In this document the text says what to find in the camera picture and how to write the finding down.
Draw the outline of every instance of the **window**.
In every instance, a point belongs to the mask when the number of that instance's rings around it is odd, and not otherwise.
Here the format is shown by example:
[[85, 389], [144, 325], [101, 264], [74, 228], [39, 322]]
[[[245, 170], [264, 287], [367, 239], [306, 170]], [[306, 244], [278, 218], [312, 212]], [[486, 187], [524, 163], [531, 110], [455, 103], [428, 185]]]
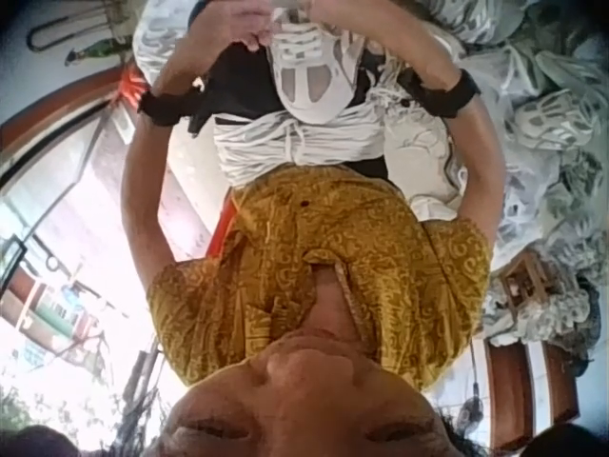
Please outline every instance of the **window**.
[[62, 319], [66, 319], [66, 316], [68, 315], [68, 311], [58, 303], [53, 303], [52, 310]]
[[26, 340], [23, 347], [23, 359], [32, 367], [41, 367], [45, 364], [47, 350], [41, 348], [31, 340]]

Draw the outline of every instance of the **woman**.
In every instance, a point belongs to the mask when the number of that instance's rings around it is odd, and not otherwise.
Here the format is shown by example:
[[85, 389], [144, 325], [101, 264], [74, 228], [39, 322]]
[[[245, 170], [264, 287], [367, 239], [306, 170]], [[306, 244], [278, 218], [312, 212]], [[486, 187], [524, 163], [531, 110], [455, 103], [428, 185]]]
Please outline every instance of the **woman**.
[[[314, 0], [317, 23], [373, 39], [429, 89], [462, 80], [389, 0]], [[214, 0], [152, 96], [175, 100], [232, 43], [271, 39], [267, 0]], [[476, 95], [446, 119], [468, 184], [459, 217], [420, 224], [383, 179], [280, 166], [231, 192], [220, 257], [176, 263], [157, 212], [171, 127], [143, 109], [123, 183], [124, 225], [165, 356], [191, 386], [160, 455], [461, 455], [420, 395], [479, 321], [504, 164]]]

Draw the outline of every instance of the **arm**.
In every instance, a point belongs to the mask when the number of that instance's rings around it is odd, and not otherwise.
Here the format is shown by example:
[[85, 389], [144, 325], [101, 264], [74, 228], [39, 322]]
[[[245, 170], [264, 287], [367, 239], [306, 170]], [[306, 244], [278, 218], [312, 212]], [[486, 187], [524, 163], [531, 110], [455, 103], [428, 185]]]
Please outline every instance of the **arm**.
[[[153, 95], [180, 95], [206, 74], [231, 43], [256, 50], [270, 34], [271, 8], [266, 0], [211, 2], [178, 42], [152, 88]], [[131, 256], [146, 290], [156, 275], [175, 262], [159, 225], [159, 204], [167, 167], [171, 128], [140, 116], [123, 174], [121, 207]]]
[[[408, 62], [427, 87], [449, 90], [459, 82], [460, 70], [411, 13], [388, 0], [357, 0], [353, 4], [365, 9], [358, 17], [367, 19], [366, 35]], [[459, 217], [476, 224], [493, 246], [505, 182], [505, 163], [495, 127], [479, 96], [457, 118], [446, 120], [446, 125], [467, 167], [467, 189]]]
[[[190, 89], [195, 75], [182, 71], [177, 60], [177, 57], [174, 59], [172, 56], [167, 61], [151, 89], [154, 95], [179, 95]], [[215, 53], [210, 54], [207, 61], [211, 66], [215, 61]], [[172, 128], [155, 126], [142, 114], [128, 150], [123, 173], [123, 227], [135, 268], [146, 290], [161, 270], [175, 262], [158, 218], [171, 131]]]

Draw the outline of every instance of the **cloth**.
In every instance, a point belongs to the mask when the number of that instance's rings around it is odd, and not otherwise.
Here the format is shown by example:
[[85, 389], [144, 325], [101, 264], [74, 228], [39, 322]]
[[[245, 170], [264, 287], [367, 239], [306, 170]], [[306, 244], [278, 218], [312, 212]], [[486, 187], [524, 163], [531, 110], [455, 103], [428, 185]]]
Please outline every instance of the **cloth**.
[[187, 385], [298, 328], [319, 264], [336, 269], [367, 355], [414, 387], [466, 349], [490, 262], [471, 222], [420, 224], [395, 188], [344, 167], [282, 167], [232, 198], [222, 256], [171, 265], [147, 293]]

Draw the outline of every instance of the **tree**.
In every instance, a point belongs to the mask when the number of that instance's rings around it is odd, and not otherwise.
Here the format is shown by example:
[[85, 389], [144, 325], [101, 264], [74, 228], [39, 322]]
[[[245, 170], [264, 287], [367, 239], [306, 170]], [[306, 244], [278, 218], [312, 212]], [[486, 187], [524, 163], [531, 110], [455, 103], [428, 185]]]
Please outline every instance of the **tree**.
[[0, 387], [0, 429], [17, 431], [32, 424], [28, 405], [19, 398], [17, 389]]

